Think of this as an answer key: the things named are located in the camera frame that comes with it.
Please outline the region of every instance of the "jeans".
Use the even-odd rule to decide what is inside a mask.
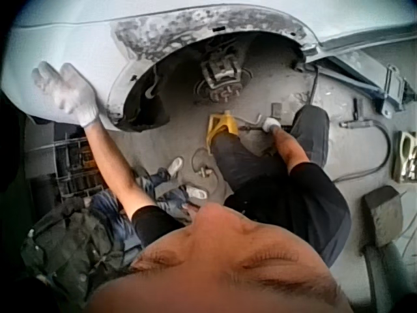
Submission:
[[[321,168],[327,161],[329,126],[326,111],[307,105],[295,114],[290,132],[310,161]],[[238,136],[228,132],[221,132],[213,138],[211,151],[223,178],[234,192],[262,176],[288,175],[287,166],[279,154],[256,156],[242,145]]]
[[[170,179],[168,171],[165,168],[160,168],[154,175],[145,174],[138,177],[136,182],[148,196],[155,199],[155,188]],[[184,220],[188,218],[188,215],[182,206],[187,203],[188,198],[185,186],[180,186],[160,196],[156,199],[156,204],[172,217]],[[95,194],[91,199],[90,209],[97,210],[106,216],[106,224],[110,228],[113,240],[124,243],[124,250],[128,252],[124,263],[132,262],[142,249],[141,242],[115,195],[109,189]]]

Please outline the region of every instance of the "hand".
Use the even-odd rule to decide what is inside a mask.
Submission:
[[[74,113],[82,127],[98,117],[93,88],[70,63],[65,63],[58,73],[49,63],[40,62],[32,71],[32,79],[58,108],[67,114]]]
[[[273,117],[267,117],[262,123],[262,129],[264,132],[272,132],[272,129],[275,127],[280,127],[281,124]]]

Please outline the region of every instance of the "car body panel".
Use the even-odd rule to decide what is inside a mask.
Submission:
[[[42,60],[56,69],[72,63],[95,88],[106,128],[117,129],[114,124],[134,84],[130,78],[141,77],[187,44],[236,31],[266,31],[287,36],[306,55],[320,58],[328,54],[323,50],[326,42],[409,27],[415,16],[416,7],[407,0],[230,0],[227,5],[195,0],[192,7],[183,0],[34,0],[10,30],[1,88],[29,115],[75,123],[42,96],[30,75]],[[223,25],[224,31],[213,33]]]

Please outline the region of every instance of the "knee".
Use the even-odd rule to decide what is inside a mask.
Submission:
[[[326,121],[327,123],[329,121],[327,112],[318,106],[312,106],[307,104],[297,112],[297,115],[300,114],[306,114],[309,118],[314,120],[322,120]]]
[[[233,143],[234,140],[238,140],[238,137],[236,135],[230,134],[226,131],[219,132],[217,135],[213,137],[210,144],[210,148],[224,150],[227,149]]]

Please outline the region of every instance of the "mechanic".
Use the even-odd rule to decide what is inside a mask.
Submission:
[[[235,192],[183,226],[136,184],[98,118],[93,88],[66,63],[42,62],[35,83],[85,133],[100,172],[146,247],[132,272],[93,295],[90,312],[352,312],[329,268],[351,226],[346,201],[327,177],[327,114],[306,106],[290,135],[263,123],[280,156],[257,157],[237,136],[211,149]]]

